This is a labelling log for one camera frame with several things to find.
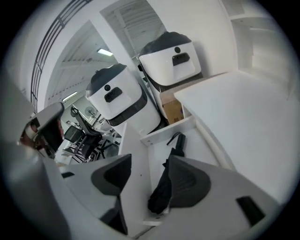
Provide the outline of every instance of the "black chair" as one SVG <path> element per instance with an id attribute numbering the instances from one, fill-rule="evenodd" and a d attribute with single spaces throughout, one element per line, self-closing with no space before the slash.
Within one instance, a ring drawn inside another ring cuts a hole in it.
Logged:
<path id="1" fill-rule="evenodd" d="M 101 153 L 102 157 L 105 158 L 104 150 L 106 150 L 113 144 L 111 143 L 106 146 L 105 144 L 107 143 L 107 140 L 105 140 L 103 144 L 99 144 L 99 142 L 102 140 L 101 133 L 95 131 L 92 126 L 81 116 L 78 109 L 73 106 L 71 107 L 71 116 L 76 118 L 85 133 L 85 137 L 83 138 L 75 152 L 82 147 L 82 155 L 87 159 L 92 154 L 92 152 L 97 149 Z"/>

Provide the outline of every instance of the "black cable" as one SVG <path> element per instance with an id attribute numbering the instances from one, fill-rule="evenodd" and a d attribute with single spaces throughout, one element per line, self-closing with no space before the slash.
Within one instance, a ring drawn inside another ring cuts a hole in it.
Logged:
<path id="1" fill-rule="evenodd" d="M 172 142 L 173 140 L 174 140 L 174 138 L 176 137 L 176 136 L 178 136 L 179 134 L 182 134 L 181 132 L 177 132 L 177 133 L 175 133 L 174 135 L 173 135 L 173 137 L 171 137 L 171 139 L 170 139 L 170 141 L 167 143 L 167 146 L 170 144 L 170 142 Z"/>

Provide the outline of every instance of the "ceiling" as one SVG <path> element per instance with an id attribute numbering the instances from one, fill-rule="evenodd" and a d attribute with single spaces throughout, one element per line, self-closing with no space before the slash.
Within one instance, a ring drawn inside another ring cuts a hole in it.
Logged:
<path id="1" fill-rule="evenodd" d="M 159 37 L 165 27 L 146 0 L 127 0 L 122 4 L 123 1 L 101 14 L 134 58 L 147 43 Z M 117 63 L 114 56 L 97 53 L 100 48 L 109 51 L 93 24 L 87 22 L 62 53 L 63 61 L 50 80 L 48 104 L 61 101 L 75 91 L 85 91 L 96 70 Z"/>

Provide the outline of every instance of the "cardboard box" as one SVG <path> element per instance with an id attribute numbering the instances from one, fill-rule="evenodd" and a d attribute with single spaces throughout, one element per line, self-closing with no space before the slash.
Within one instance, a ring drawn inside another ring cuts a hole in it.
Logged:
<path id="1" fill-rule="evenodd" d="M 169 124 L 173 124 L 175 122 L 178 122 L 182 120 L 183 117 L 183 111 L 182 111 L 182 105 L 181 103 L 174 97 L 174 93 L 185 89 L 189 86 L 192 86 L 196 83 L 202 82 L 204 80 L 210 79 L 212 77 L 215 77 L 217 75 L 213 75 L 211 77 L 204 77 L 197 80 L 193 80 L 190 82 L 187 82 L 183 85 L 177 86 L 175 88 L 171 88 L 165 92 L 162 92 L 159 96 L 163 105 L 163 108 L 165 110 L 165 113 L 167 115 L 167 119 L 169 121 Z"/>

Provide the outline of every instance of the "metal frame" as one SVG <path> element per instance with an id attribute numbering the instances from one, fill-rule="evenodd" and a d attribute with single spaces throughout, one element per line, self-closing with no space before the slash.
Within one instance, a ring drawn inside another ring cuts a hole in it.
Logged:
<path id="1" fill-rule="evenodd" d="M 35 107 L 35 113 L 38 112 L 39 82 L 49 51 L 55 39 L 60 34 L 61 30 L 65 28 L 66 24 L 71 20 L 71 18 L 91 1 L 92 0 L 72 0 L 55 18 L 49 30 L 47 31 L 41 46 L 39 47 L 31 77 L 30 101 Z"/>
<path id="2" fill-rule="evenodd" d="M 76 162 L 78 162 L 77 160 L 81 161 L 81 163 L 83 163 L 85 161 L 85 158 L 83 157 L 81 150 L 79 150 L 74 156 L 72 156 L 72 159 L 74 159 Z"/>

